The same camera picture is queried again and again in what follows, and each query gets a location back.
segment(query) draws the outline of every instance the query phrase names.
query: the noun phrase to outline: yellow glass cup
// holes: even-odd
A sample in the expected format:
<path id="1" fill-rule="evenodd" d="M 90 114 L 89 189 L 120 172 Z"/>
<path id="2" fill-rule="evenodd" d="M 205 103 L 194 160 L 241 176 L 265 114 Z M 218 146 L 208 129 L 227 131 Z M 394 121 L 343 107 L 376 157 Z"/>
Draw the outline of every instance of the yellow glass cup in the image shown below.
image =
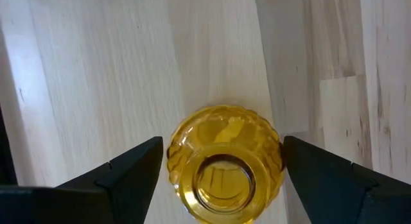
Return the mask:
<path id="1" fill-rule="evenodd" d="M 284 166 L 277 132 L 254 111 L 195 112 L 171 137 L 170 182 L 202 223 L 252 223 L 277 196 Z"/>

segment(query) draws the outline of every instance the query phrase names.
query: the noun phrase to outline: wooden table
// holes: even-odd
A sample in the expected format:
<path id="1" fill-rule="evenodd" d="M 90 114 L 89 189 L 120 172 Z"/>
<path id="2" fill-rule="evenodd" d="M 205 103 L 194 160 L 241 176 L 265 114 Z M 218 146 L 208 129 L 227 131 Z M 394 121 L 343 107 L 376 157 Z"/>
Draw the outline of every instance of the wooden table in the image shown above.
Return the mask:
<path id="1" fill-rule="evenodd" d="M 411 183 L 411 0 L 0 0 L 0 21 L 21 185 L 167 144 L 219 103 Z M 146 223 L 195 223 L 165 167 Z M 289 178 L 257 223 L 309 223 Z"/>

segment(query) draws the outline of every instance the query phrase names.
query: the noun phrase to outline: wood grain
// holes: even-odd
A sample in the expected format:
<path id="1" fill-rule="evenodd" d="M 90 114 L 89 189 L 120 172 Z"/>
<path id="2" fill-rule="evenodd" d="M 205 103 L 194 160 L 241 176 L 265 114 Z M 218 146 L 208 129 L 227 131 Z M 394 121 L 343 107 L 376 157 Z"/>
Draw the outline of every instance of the wood grain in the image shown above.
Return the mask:
<path id="1" fill-rule="evenodd" d="M 54 186 L 193 111 L 243 105 L 411 183 L 411 0 L 0 0 L 21 185 Z M 163 167 L 146 223 L 196 223 Z M 289 177 L 257 223 L 309 223 Z"/>
<path id="2" fill-rule="evenodd" d="M 372 167 L 360 0 L 256 0 L 274 122 Z M 309 223 L 289 178 L 289 223 Z"/>
<path id="3" fill-rule="evenodd" d="M 372 165 L 411 183 L 411 0 L 361 0 Z"/>
<path id="4" fill-rule="evenodd" d="M 56 184 L 153 135 L 167 143 L 206 105 L 243 105 L 272 123 L 255 0 L 23 1 L 58 142 L 44 145 L 62 154 L 64 168 L 42 159 L 62 172 Z M 30 168 L 20 178 L 30 178 Z M 146 223 L 195 223 L 164 169 Z M 32 177 L 19 182 L 55 185 Z M 285 214 L 281 192 L 258 222 L 286 223 Z"/>

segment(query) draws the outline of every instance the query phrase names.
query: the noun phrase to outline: wooden board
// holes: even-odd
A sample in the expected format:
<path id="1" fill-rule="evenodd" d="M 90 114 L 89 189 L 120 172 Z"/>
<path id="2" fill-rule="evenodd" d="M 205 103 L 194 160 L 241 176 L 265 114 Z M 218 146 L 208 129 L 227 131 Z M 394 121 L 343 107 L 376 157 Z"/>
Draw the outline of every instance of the wooden board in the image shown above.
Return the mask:
<path id="1" fill-rule="evenodd" d="M 24 17 L 12 11 L 14 3 L 21 4 Z M 178 123 L 206 105 L 243 105 L 273 121 L 255 0 L 3 4 L 8 9 L 2 11 L 2 25 L 11 30 L 5 34 L 6 49 L 22 48 L 11 46 L 9 34 L 19 29 L 16 22 L 25 26 L 22 35 L 30 36 L 27 45 L 34 49 L 29 55 L 40 60 L 36 74 L 42 81 L 33 83 L 44 88 L 20 90 L 24 74 L 14 67 L 4 72 L 15 78 L 2 106 L 10 95 L 17 100 L 7 111 L 17 111 L 8 124 L 22 132 L 11 136 L 12 146 L 18 146 L 13 155 L 21 185 L 58 185 L 154 135 L 167 144 Z M 8 58 L 24 61 L 19 53 Z M 20 71 L 29 71 L 28 66 Z M 46 110 L 27 102 L 37 96 L 48 99 Z M 32 106 L 39 113 L 34 121 L 26 114 Z M 37 129 L 35 122 L 42 119 L 49 123 L 30 133 L 27 126 L 32 122 Z M 40 134 L 52 135 L 53 142 L 34 144 Z M 21 137 L 27 138 L 22 145 Z M 195 223 L 165 169 L 146 223 Z M 258 223 L 286 223 L 283 195 Z"/>
<path id="2" fill-rule="evenodd" d="M 58 185 L 234 103 L 411 183 L 411 0 L 0 0 L 21 185 Z M 309 223 L 289 177 L 257 223 Z M 146 223 L 195 223 L 161 171 Z"/>

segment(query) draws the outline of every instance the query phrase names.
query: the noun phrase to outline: light wood surface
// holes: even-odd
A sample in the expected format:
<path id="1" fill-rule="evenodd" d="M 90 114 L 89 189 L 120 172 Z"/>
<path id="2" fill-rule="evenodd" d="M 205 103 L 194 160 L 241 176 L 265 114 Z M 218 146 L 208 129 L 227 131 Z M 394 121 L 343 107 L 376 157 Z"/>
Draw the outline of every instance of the light wood surface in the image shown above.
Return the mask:
<path id="1" fill-rule="evenodd" d="M 191 112 L 251 108 L 411 183 L 411 0 L 0 0 L 21 185 L 55 186 Z M 146 223 L 195 223 L 161 171 Z M 289 178 L 257 223 L 309 223 Z"/>

